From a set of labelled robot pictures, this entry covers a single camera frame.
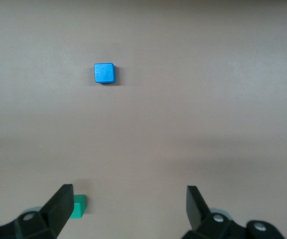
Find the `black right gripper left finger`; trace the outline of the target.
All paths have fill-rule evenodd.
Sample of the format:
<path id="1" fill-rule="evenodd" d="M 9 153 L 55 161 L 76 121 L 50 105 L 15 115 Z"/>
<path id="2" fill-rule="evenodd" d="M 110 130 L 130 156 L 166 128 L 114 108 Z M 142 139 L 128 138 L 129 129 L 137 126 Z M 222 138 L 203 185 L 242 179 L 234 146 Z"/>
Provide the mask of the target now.
<path id="1" fill-rule="evenodd" d="M 57 239 L 73 210 L 73 185 L 64 184 L 39 211 L 0 225 L 0 239 Z"/>

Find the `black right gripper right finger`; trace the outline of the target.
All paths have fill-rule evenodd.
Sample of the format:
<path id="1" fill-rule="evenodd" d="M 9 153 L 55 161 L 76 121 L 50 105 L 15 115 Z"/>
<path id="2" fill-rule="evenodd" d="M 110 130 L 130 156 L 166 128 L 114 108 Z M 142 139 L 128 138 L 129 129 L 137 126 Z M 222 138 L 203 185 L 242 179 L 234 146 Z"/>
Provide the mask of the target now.
<path id="1" fill-rule="evenodd" d="M 182 239 L 285 239 L 268 222 L 252 220 L 242 227 L 222 213 L 211 212 L 196 186 L 187 187 L 186 213 L 191 230 Z"/>

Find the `blue cube block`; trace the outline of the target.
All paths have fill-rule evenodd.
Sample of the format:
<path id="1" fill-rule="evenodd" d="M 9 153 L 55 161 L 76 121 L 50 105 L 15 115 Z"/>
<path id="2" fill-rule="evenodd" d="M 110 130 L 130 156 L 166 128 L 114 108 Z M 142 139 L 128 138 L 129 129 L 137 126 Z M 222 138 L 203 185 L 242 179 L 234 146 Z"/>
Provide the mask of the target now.
<path id="1" fill-rule="evenodd" d="M 113 63 L 94 64 L 95 82 L 98 84 L 114 84 L 117 81 L 116 68 Z"/>

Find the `green cube block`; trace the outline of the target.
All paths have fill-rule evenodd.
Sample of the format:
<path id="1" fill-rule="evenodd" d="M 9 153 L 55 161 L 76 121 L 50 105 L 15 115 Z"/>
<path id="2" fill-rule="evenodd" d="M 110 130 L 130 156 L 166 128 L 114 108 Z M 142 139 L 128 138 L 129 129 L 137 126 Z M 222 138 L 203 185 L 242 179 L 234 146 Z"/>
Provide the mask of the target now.
<path id="1" fill-rule="evenodd" d="M 81 219 L 87 209 L 85 195 L 74 195 L 74 209 L 69 219 Z"/>

